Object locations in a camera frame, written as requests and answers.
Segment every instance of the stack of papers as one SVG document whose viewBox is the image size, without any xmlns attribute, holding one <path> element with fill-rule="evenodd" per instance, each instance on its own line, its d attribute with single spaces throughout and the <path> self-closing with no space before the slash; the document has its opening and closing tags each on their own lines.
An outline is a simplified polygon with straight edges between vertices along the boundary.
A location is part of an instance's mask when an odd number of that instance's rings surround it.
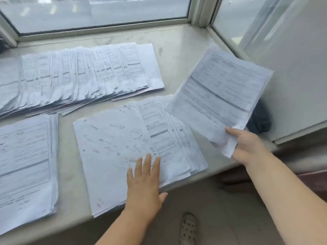
<svg viewBox="0 0 327 245">
<path fill-rule="evenodd" d="M 55 212 L 58 116 L 0 128 L 0 235 Z"/>
<path fill-rule="evenodd" d="M 245 128 L 272 73 L 218 47 L 209 48 L 166 111 L 231 158 L 237 139 L 225 128 Z"/>
<path fill-rule="evenodd" d="M 140 156 L 161 156 L 160 186 L 208 168 L 190 128 L 164 111 L 171 97 L 133 102 L 74 123 L 94 217 L 125 203 L 127 169 L 134 170 Z"/>
<path fill-rule="evenodd" d="M 152 44 L 135 43 L 0 59 L 0 79 L 0 117 L 66 115 L 164 87 Z"/>
</svg>

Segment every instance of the hand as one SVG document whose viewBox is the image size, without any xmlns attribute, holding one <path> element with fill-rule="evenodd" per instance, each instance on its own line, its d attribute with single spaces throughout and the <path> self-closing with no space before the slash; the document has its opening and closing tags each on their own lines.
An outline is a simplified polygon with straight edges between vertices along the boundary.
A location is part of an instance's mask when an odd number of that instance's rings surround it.
<svg viewBox="0 0 327 245">
<path fill-rule="evenodd" d="M 151 169 L 151 154 L 147 154 L 142 166 L 142 157 L 136 161 L 134 177 L 132 169 L 127 171 L 127 200 L 125 212 L 129 212 L 146 223 L 152 222 L 168 193 L 159 195 L 160 157 Z"/>
<path fill-rule="evenodd" d="M 226 132 L 237 137 L 237 147 L 232 157 L 244 166 L 260 163 L 267 157 L 273 156 L 254 133 L 230 127 L 226 127 Z"/>
</svg>

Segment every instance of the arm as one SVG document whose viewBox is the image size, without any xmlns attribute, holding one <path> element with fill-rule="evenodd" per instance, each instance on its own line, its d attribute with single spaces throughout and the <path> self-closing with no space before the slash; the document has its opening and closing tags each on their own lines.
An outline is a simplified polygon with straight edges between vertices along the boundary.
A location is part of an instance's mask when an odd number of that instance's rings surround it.
<svg viewBox="0 0 327 245">
<path fill-rule="evenodd" d="M 127 200 L 125 209 L 100 238 L 96 245 L 139 245 L 168 193 L 159 195 L 160 157 L 151 169 L 151 154 L 136 161 L 135 177 L 127 171 Z"/>
<path fill-rule="evenodd" d="M 242 163 L 286 245 L 327 244 L 327 203 L 264 146 L 253 133 L 232 128 L 233 158 Z"/>
</svg>

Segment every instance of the glass pane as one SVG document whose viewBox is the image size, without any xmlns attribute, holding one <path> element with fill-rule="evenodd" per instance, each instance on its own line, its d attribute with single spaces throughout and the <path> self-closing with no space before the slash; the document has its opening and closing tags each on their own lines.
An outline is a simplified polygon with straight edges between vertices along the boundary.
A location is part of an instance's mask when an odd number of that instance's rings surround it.
<svg viewBox="0 0 327 245">
<path fill-rule="evenodd" d="M 263 53 L 308 0 L 223 0 L 214 28 L 255 59 Z"/>
<path fill-rule="evenodd" d="M 0 0 L 21 34 L 186 18 L 190 0 Z"/>
</svg>

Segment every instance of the forearm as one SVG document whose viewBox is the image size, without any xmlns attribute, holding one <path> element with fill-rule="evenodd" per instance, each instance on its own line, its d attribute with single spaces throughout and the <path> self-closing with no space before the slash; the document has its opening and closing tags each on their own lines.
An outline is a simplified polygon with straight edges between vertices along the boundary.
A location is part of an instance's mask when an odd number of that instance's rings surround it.
<svg viewBox="0 0 327 245">
<path fill-rule="evenodd" d="M 137 215 L 123 211 L 96 245 L 140 245 L 148 225 Z"/>
<path fill-rule="evenodd" d="M 247 172 L 287 245 L 327 244 L 327 203 L 272 154 Z"/>
</svg>

